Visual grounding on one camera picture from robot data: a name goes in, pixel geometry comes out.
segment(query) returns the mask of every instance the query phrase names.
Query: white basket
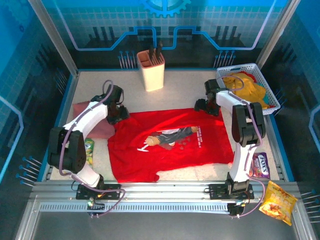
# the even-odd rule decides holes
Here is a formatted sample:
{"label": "white basket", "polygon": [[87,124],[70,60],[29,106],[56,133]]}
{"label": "white basket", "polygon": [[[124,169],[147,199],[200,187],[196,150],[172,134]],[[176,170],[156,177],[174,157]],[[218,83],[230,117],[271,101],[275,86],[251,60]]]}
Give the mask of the white basket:
{"label": "white basket", "polygon": [[256,81],[266,89],[265,93],[268,96],[269,105],[275,106],[268,109],[263,109],[262,110],[263,115],[272,114],[274,111],[280,109],[280,104],[278,100],[276,99],[274,93],[271,91],[271,88],[269,87],[266,79],[264,78],[260,69],[255,63],[235,65],[235,66],[225,66],[225,67],[217,68],[216,79],[217,79],[217,83],[219,84],[219,87],[220,88],[226,87],[223,79],[219,77],[230,75],[232,73],[238,73],[240,71],[245,71],[248,74],[252,74],[255,77]]}

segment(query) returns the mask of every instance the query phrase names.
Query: yellow snack bag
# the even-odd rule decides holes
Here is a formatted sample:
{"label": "yellow snack bag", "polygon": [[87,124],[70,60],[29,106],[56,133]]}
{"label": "yellow snack bag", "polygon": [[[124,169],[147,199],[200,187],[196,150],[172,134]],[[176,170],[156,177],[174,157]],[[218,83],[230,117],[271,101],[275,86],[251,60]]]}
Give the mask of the yellow snack bag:
{"label": "yellow snack bag", "polygon": [[284,221],[289,226],[291,223],[291,213],[297,199],[285,192],[280,186],[269,181],[265,191],[264,202],[259,210],[264,214]]}

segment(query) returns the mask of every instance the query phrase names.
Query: purple package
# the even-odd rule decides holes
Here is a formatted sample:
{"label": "purple package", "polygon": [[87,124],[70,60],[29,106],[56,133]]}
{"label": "purple package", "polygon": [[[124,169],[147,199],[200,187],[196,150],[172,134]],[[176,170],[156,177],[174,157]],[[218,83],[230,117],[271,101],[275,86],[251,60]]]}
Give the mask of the purple package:
{"label": "purple package", "polygon": [[268,158],[265,152],[256,152],[253,154],[249,175],[251,177],[270,179]]}

